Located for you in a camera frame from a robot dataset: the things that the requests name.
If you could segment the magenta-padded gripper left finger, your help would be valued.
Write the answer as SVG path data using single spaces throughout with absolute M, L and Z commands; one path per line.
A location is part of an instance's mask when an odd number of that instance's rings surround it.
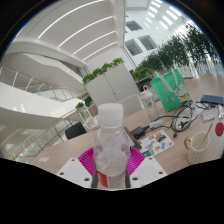
M 78 158 L 70 158 L 57 172 L 57 176 L 84 188 L 96 188 L 98 177 L 95 172 L 93 149 L 88 149 Z

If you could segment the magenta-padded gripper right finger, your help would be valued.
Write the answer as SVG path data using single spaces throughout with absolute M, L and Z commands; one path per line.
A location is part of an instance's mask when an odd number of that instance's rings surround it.
M 125 179 L 127 188 L 140 188 L 167 175 L 154 157 L 145 157 L 133 147 L 130 152 Z

